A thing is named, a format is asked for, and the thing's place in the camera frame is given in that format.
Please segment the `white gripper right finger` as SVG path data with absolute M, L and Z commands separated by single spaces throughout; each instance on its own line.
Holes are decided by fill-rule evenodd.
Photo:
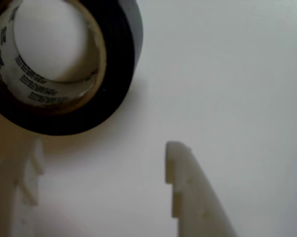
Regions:
M 165 182 L 172 186 L 172 217 L 178 221 L 178 236 L 237 235 L 197 159 L 184 143 L 166 144 Z

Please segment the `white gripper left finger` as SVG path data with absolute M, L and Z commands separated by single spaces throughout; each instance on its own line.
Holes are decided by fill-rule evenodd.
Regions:
M 34 236 L 33 209 L 44 174 L 39 138 L 17 144 L 0 156 L 0 237 Z

